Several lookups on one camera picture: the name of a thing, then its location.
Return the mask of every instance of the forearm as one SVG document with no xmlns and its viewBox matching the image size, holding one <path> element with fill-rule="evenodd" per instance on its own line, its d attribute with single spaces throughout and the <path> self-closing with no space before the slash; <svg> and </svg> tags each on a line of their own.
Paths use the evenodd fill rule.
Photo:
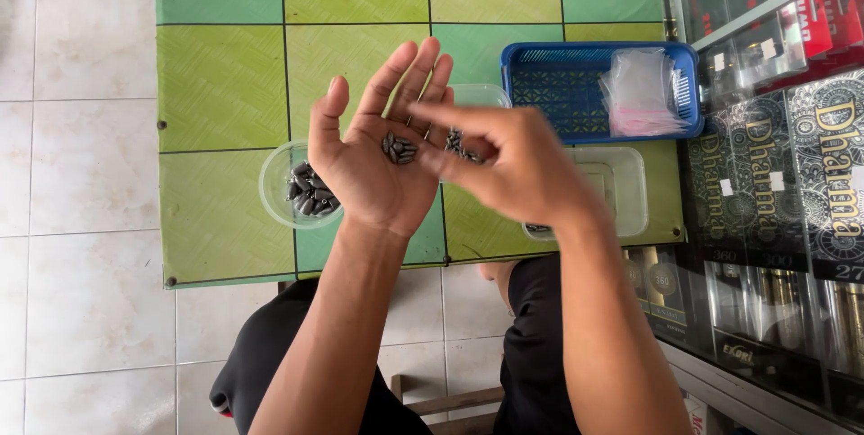
<svg viewBox="0 0 864 435">
<path fill-rule="evenodd" d="M 250 435 L 356 433 L 408 240 L 345 219 Z"/>
<path fill-rule="evenodd" d="M 606 218 L 576 213 L 561 246 L 564 372 L 583 433 L 689 433 L 663 352 L 626 281 Z"/>
</svg>

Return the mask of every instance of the white tile floor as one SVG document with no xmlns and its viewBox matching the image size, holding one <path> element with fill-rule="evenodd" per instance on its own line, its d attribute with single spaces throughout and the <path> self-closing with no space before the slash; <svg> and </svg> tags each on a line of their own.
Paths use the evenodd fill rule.
<svg viewBox="0 0 864 435">
<path fill-rule="evenodd" d="M 207 393 L 275 285 L 161 288 L 154 14 L 0 0 L 4 435 L 235 432 Z M 475 266 L 402 272 L 390 308 L 406 401 L 498 385 L 512 318 Z"/>
</svg>

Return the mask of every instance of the wooden stool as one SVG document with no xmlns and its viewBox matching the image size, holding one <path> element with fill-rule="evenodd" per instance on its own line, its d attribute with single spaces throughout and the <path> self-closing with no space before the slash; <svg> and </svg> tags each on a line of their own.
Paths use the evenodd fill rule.
<svg viewBox="0 0 864 435">
<path fill-rule="evenodd" d="M 390 390 L 402 401 L 402 381 L 405 376 L 395 374 L 390 378 Z M 462 395 L 445 396 L 443 398 L 430 399 L 410 403 L 405 407 L 410 408 L 420 416 L 434 413 L 444 413 L 459 408 L 481 407 L 498 403 L 504 399 L 504 389 L 501 386 L 481 389 Z M 495 423 L 497 413 L 488 413 L 468 418 L 460 418 L 450 421 L 442 421 L 429 427 L 435 435 L 491 435 L 492 425 Z"/>
</svg>

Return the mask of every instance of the hand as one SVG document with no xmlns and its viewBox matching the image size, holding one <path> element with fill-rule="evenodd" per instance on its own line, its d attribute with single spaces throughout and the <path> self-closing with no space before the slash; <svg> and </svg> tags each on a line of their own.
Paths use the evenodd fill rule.
<svg viewBox="0 0 864 435">
<path fill-rule="evenodd" d="M 447 54 L 438 57 L 440 51 L 441 44 L 434 37 L 424 40 L 419 50 L 413 42 L 400 45 L 369 80 L 343 140 L 339 117 L 348 104 L 345 78 L 334 77 L 327 95 L 312 107 L 309 163 L 342 202 L 347 220 L 410 238 L 426 217 L 435 200 L 437 177 L 416 162 L 394 165 L 383 154 L 381 140 L 387 131 L 393 131 L 396 137 L 418 146 L 426 137 L 436 148 L 443 147 L 447 129 L 408 114 L 408 105 L 418 99 L 453 105 L 453 89 L 447 86 L 453 59 Z M 430 72 L 432 77 L 426 85 Z M 416 157 L 422 154 L 417 151 Z"/>
<path fill-rule="evenodd" d="M 484 157 L 493 156 L 486 165 L 476 165 L 430 145 L 418 157 L 430 174 L 467 189 L 485 206 L 513 220 L 553 227 L 572 223 L 573 216 L 567 212 L 609 223 L 603 198 L 565 155 L 555 131 L 538 110 L 417 104 L 410 111 L 440 126 L 462 130 L 464 146 L 481 151 Z"/>
</svg>

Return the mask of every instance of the black pants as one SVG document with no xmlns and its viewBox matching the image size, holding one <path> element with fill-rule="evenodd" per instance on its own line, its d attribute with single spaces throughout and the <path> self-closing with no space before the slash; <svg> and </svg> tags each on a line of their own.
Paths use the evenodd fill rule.
<svg viewBox="0 0 864 435">
<path fill-rule="evenodd" d="M 217 412 L 234 417 L 241 435 L 249 431 L 317 288 L 318 280 L 295 282 L 252 314 L 240 330 L 213 383 L 210 402 Z M 560 256 L 519 262 L 508 295 L 516 318 L 504 334 L 504 401 L 495 433 L 579 433 L 564 384 Z M 376 369 L 360 433 L 430 432 L 420 417 L 396 399 Z"/>
</svg>

